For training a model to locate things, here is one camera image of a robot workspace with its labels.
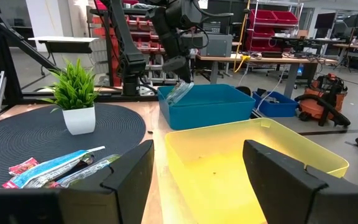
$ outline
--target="orange shop vacuum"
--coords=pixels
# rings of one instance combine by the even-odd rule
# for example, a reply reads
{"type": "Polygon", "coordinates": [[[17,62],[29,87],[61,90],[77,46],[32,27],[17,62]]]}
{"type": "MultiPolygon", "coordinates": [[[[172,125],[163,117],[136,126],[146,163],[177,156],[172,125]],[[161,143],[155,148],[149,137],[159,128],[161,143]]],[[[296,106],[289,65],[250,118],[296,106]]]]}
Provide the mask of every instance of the orange shop vacuum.
{"type": "Polygon", "coordinates": [[[346,95],[347,87],[341,78],[332,73],[321,75],[306,87],[305,94],[294,99],[300,101],[299,118],[302,121],[318,119],[319,126],[324,126],[330,119],[335,126],[348,127],[351,122],[341,114],[346,95]]]}

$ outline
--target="blue bin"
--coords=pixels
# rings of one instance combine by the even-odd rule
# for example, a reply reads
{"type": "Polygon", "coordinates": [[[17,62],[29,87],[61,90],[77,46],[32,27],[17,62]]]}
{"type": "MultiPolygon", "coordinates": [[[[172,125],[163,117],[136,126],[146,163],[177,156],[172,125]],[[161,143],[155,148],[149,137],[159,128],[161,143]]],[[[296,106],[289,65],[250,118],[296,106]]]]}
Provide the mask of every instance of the blue bin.
{"type": "Polygon", "coordinates": [[[160,110],[174,130],[200,128],[249,119],[255,100],[232,86],[194,85],[175,105],[166,97],[173,86],[158,88],[160,110]]]}
{"type": "MultiPolygon", "coordinates": [[[[256,92],[252,92],[252,97],[255,99],[255,108],[257,108],[262,98],[256,94],[256,92]]],[[[269,103],[268,101],[264,101],[259,107],[259,111],[261,113],[273,118],[287,118],[295,115],[295,109],[298,106],[297,102],[289,99],[281,93],[277,93],[276,91],[272,92],[269,97],[276,98],[279,103],[269,103]]]]}

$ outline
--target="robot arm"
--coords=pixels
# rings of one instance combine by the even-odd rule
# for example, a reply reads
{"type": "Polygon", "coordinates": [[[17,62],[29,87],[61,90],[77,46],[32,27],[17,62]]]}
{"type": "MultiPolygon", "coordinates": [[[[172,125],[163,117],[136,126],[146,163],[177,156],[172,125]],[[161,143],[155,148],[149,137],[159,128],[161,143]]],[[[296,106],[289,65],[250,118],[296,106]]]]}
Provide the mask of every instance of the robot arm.
{"type": "Polygon", "coordinates": [[[163,69],[177,74],[187,83],[190,79],[189,56],[191,46],[187,45],[180,35],[179,29],[188,30],[201,22],[201,13],[192,0],[151,0],[154,5],[164,5],[150,9],[146,17],[153,22],[154,29],[165,49],[168,60],[163,69]]]}
{"type": "MultiPolygon", "coordinates": [[[[119,0],[101,0],[109,9],[112,23],[117,27],[116,36],[120,42],[120,67],[124,91],[126,87],[134,89],[137,79],[142,76],[145,69],[145,58],[133,43],[131,33],[126,24],[124,11],[119,0]]],[[[165,49],[168,60],[165,61],[163,69],[176,73],[180,79],[190,83],[190,49],[197,48],[193,41],[194,35],[184,37],[180,30],[190,30],[201,22],[202,10],[197,0],[150,0],[153,5],[163,6],[150,9],[147,17],[153,22],[154,29],[165,49]]],[[[209,17],[229,17],[231,13],[209,14],[209,17]]]]}

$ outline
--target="yellow plastic bin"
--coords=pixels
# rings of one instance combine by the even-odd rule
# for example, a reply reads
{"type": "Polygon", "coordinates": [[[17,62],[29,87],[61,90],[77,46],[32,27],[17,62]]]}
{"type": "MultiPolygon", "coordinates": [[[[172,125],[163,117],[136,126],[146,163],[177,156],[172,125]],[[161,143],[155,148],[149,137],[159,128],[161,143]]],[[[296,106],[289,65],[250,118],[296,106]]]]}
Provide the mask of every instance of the yellow plastic bin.
{"type": "Polygon", "coordinates": [[[265,222],[242,159],[246,139],[336,177],[349,167],[342,157],[268,118],[169,133],[168,165],[198,223],[265,222]]]}

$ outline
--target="snack wrapper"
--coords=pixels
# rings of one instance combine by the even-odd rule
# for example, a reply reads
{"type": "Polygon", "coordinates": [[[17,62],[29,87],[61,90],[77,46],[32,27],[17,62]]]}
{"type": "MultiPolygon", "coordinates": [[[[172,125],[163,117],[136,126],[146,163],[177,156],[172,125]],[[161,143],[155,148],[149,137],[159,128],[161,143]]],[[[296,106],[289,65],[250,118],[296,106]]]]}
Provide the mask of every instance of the snack wrapper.
{"type": "Polygon", "coordinates": [[[30,159],[26,160],[25,162],[22,162],[19,165],[10,167],[9,174],[11,174],[12,176],[17,176],[35,167],[38,164],[39,164],[38,161],[36,161],[33,157],[31,157],[30,159]]]}
{"type": "Polygon", "coordinates": [[[104,149],[104,146],[79,150],[56,159],[43,162],[22,174],[13,177],[2,186],[6,189],[39,188],[47,182],[72,169],[87,154],[104,149]]]}
{"type": "Polygon", "coordinates": [[[194,83],[187,83],[180,80],[167,96],[168,105],[173,106],[178,103],[194,86],[194,83]]]}
{"type": "Polygon", "coordinates": [[[118,158],[120,158],[120,155],[117,155],[117,154],[113,154],[111,156],[105,157],[105,158],[101,159],[100,161],[98,161],[97,163],[95,163],[87,168],[79,170],[79,171],[75,172],[74,174],[68,175],[68,176],[52,183],[49,187],[51,187],[51,188],[55,188],[55,187],[67,188],[74,182],[76,182],[78,180],[85,179],[85,178],[89,177],[90,175],[96,173],[98,170],[110,165],[110,163],[114,162],[118,158]]]}

